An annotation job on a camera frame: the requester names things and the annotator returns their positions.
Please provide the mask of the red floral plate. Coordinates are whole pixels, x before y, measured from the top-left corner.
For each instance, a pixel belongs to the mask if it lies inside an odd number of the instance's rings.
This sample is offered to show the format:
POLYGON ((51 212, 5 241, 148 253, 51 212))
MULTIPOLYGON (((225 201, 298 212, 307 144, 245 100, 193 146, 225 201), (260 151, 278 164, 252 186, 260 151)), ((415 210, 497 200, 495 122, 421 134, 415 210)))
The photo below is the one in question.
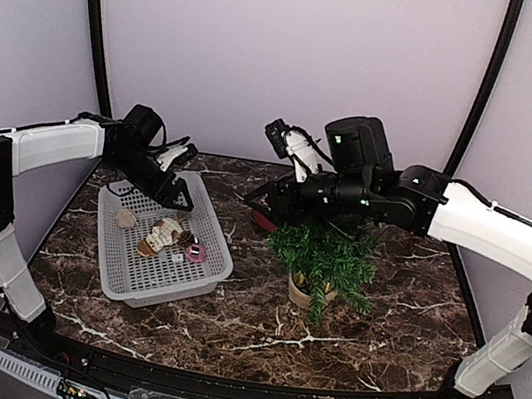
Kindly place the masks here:
POLYGON ((255 223, 260 229, 263 229, 265 232, 272 233, 274 230, 277 229, 274 222, 272 222, 270 219, 268 219, 265 215, 260 213, 257 210, 251 211, 251 219, 253 223, 255 223))

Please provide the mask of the white plastic basket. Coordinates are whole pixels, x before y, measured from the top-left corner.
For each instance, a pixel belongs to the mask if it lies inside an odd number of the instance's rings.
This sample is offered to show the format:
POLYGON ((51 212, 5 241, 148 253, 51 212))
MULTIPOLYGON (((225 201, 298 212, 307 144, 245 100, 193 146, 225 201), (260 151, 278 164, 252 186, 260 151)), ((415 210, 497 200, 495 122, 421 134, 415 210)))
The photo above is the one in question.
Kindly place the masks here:
POLYGON ((182 172, 187 196, 163 208, 127 180, 99 191, 97 243, 101 288, 131 308, 210 293, 233 261, 202 177, 182 172))

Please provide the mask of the small potted christmas tree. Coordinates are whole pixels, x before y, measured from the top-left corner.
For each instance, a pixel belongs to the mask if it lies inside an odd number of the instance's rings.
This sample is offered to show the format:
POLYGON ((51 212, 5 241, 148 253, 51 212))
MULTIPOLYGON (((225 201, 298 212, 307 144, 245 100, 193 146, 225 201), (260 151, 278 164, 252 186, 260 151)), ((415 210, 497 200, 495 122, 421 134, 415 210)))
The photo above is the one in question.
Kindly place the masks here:
POLYGON ((321 325, 332 293, 359 314, 372 312, 364 287, 374 279, 372 256, 378 242, 366 229, 347 231, 306 221, 276 227, 267 242, 297 289, 309 297, 307 320, 313 327, 321 325))

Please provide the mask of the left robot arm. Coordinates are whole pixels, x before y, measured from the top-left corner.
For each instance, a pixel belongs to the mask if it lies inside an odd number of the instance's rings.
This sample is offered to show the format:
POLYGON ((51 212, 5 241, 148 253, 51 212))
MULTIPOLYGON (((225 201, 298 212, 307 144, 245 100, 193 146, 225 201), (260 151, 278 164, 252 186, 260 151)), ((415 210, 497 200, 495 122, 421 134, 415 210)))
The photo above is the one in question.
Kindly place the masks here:
POLYGON ((22 340, 38 362, 59 358, 62 344, 49 329, 56 318, 16 236, 17 180, 56 165, 103 160, 163 208, 190 211, 189 188, 177 169, 197 153, 188 136, 169 140, 158 113, 139 104, 120 119, 85 111, 70 119, 0 128, 0 294, 15 319, 29 326, 22 340))

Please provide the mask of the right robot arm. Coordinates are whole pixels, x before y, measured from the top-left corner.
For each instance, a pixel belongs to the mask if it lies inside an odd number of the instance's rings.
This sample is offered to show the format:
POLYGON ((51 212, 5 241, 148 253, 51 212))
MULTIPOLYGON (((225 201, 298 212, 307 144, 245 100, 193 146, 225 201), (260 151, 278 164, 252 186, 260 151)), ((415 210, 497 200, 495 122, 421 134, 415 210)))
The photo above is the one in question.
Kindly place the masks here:
MULTIPOLYGON (((245 196, 273 224, 354 215, 478 253, 532 282, 532 220, 490 201, 465 180, 422 165, 394 168, 375 117, 328 123, 323 151, 304 129, 274 120, 265 127, 291 173, 245 196)), ((450 371, 428 399, 473 399, 532 358, 532 292, 516 317, 450 371)))

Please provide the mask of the small seashell ornament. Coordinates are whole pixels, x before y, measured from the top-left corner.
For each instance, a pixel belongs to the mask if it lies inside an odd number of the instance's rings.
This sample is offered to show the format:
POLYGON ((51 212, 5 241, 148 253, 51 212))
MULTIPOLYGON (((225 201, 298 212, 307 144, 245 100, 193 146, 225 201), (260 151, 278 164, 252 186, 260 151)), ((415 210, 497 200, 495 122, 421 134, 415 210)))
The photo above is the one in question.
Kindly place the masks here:
POLYGON ((189 219, 190 216, 191 216, 191 213, 190 213, 190 212, 179 210, 179 211, 177 212, 176 219, 177 219, 178 221, 181 221, 181 222, 182 222, 182 221, 185 221, 185 220, 189 219))

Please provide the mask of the knit doll ornament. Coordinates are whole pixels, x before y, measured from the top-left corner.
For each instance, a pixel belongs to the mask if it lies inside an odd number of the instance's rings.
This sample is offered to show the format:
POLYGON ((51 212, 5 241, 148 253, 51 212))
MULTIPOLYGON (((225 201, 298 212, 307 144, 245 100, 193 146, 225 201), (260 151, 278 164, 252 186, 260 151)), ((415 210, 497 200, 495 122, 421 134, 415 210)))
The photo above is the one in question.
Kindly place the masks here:
POLYGON ((158 220, 151 231, 137 244, 137 253, 146 258, 157 256, 164 247, 175 245, 182 232, 182 227, 175 219, 167 217, 158 220))

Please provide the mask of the brown pine cone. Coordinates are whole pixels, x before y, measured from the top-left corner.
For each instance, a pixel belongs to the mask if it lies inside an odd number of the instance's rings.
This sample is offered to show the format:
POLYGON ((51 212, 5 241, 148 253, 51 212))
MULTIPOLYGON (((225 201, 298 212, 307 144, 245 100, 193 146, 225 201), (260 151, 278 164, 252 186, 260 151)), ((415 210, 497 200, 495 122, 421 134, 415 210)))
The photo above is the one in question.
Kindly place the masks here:
POLYGON ((176 240, 178 246, 185 250, 191 245, 194 245, 196 242, 197 239, 195 238, 193 232, 187 230, 184 230, 182 233, 180 233, 178 239, 176 240))

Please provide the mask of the pink ball ornament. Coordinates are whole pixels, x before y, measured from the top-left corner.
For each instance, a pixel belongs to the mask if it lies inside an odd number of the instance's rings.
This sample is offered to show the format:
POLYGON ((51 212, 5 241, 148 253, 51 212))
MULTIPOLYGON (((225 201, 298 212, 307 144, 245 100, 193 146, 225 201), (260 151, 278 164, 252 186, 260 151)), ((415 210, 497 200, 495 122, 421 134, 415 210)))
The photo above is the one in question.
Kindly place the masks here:
POLYGON ((206 259, 206 248, 204 245, 200 245, 199 243, 190 244, 186 250, 185 257, 186 259, 191 263, 203 263, 206 259))

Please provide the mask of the beige fluffy ornament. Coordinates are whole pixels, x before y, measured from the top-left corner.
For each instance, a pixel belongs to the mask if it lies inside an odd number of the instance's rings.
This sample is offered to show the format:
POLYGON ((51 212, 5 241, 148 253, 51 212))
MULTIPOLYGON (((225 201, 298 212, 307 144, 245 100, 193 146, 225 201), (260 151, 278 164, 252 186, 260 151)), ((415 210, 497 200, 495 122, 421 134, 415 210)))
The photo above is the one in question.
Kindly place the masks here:
POLYGON ((138 219, 131 210, 121 208, 116 211, 114 220, 118 228, 132 229, 138 224, 138 219))

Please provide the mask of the black front rail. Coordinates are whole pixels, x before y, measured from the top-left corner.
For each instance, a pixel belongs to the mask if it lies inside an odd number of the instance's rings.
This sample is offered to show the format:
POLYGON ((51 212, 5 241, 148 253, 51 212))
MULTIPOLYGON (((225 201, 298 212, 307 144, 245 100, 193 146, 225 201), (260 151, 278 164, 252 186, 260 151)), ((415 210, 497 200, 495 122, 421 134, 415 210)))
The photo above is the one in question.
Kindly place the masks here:
POLYGON ((57 334, 39 343, 20 323, 9 319, 0 330, 9 346, 25 356, 123 393, 142 388, 182 399, 441 399, 436 392, 353 393, 245 382, 133 359, 57 334))

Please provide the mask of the right black frame post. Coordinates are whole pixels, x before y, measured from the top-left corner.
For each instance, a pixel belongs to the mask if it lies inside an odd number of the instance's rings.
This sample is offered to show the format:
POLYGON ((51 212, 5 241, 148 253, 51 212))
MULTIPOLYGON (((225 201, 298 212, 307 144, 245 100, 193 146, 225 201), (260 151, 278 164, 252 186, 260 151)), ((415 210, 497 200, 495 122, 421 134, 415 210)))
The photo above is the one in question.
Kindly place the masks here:
POLYGON ((463 128, 460 135, 452 148, 447 159, 446 165, 444 165, 444 174, 450 177, 455 176, 458 168, 463 161, 464 155, 466 155, 467 149, 472 142, 478 124, 480 124, 484 111, 489 103, 491 94, 496 86, 496 80, 501 72, 503 63, 505 62, 510 43, 512 43, 512 37, 516 31, 519 18, 521 16, 522 8, 525 0, 509 0, 507 4, 507 10, 505 10, 505 16, 497 35, 497 40, 493 48, 493 52, 488 61, 488 65, 481 79, 481 84, 474 98, 473 104, 466 116, 463 128))

